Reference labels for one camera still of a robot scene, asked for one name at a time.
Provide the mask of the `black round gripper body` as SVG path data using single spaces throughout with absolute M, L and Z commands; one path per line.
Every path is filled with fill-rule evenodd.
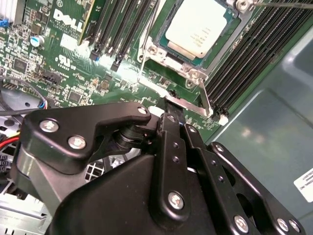
M 167 186 L 159 179 L 159 155 L 164 147 L 149 147 L 121 166 L 86 183 L 83 172 L 62 174 L 18 146 L 14 182 L 41 199 L 53 219 L 48 235 L 222 235 L 227 223 L 214 203 L 204 170 L 179 167 L 194 163 L 197 152 L 170 150 Z

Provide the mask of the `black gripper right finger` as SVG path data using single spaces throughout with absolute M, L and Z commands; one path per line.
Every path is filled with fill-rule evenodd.
M 198 174 L 215 233 L 218 235 L 304 235 L 300 222 L 222 144 L 206 145 L 186 123 L 183 109 L 172 110 L 181 122 L 190 163 Z

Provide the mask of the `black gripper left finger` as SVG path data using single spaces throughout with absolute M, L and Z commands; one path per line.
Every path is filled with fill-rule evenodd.
M 191 211 L 183 120 L 173 97 L 154 108 L 118 102 L 34 111 L 22 124 L 21 171 L 54 214 L 84 184 L 89 163 L 140 149 L 154 160 L 152 217 L 183 222 Z

